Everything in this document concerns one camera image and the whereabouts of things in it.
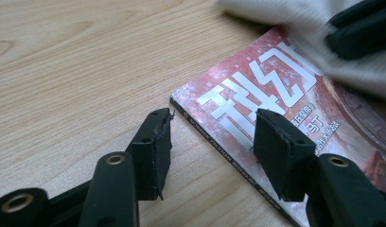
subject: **magazine cover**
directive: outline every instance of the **magazine cover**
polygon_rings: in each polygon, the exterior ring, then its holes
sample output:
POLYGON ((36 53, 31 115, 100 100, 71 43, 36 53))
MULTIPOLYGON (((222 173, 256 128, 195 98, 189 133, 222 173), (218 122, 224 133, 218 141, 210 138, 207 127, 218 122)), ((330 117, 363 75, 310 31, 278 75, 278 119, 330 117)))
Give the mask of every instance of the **magazine cover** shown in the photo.
POLYGON ((306 203, 280 201, 253 154, 258 108, 284 115, 316 155, 351 159, 386 192, 386 103, 331 82, 278 27, 179 88, 171 103, 296 226, 308 226, 306 203))

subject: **wood grain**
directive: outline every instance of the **wood grain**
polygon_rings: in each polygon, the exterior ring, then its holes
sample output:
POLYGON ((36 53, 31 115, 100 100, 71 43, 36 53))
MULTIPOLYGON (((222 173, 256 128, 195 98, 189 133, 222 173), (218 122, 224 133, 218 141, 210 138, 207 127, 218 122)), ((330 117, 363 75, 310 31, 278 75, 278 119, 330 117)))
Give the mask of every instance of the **wood grain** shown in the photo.
MULTIPOLYGON (((264 27, 216 1, 0 0, 0 197, 56 196, 124 150, 172 91, 264 27)), ((290 226, 178 113, 164 201, 142 226, 290 226)))

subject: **wooden table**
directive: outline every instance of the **wooden table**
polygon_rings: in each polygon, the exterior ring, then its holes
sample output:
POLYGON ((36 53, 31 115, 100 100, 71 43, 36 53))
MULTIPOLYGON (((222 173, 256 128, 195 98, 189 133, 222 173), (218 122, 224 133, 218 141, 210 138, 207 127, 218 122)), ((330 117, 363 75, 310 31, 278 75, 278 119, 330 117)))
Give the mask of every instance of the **wooden table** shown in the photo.
MULTIPOLYGON (((91 179, 146 115, 265 27, 216 1, 0 1, 0 197, 91 179)), ((164 201, 141 226, 290 226, 176 113, 164 201)))

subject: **magazine spine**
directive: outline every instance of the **magazine spine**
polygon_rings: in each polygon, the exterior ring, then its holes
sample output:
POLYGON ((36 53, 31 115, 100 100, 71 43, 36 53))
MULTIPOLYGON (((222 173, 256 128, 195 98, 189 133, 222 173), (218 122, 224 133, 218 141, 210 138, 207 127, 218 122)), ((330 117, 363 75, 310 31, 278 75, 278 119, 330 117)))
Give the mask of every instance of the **magazine spine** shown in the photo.
POLYGON ((258 184, 220 145, 215 141, 202 126, 187 112, 173 97, 170 103, 176 107, 178 112, 194 127, 204 138, 257 190, 279 213, 284 216, 293 226, 301 227, 278 203, 258 184))

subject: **clamp jaw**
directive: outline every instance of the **clamp jaw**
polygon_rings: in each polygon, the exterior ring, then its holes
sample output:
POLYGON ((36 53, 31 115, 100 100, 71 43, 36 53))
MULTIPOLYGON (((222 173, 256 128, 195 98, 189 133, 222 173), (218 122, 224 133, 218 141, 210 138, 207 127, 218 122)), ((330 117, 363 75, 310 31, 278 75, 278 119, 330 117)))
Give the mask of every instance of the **clamp jaw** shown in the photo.
POLYGON ((325 40, 342 59, 354 60, 386 49, 386 0, 364 0, 329 20, 335 31, 325 40))
POLYGON ((172 118, 168 108, 150 113, 126 151, 104 155, 91 181, 55 198, 41 188, 0 198, 0 227, 139 226, 138 201, 163 199, 172 118))
POLYGON ((303 201, 312 227, 386 226, 386 198, 355 163, 316 145, 279 113, 257 111, 254 155, 283 201, 303 201))

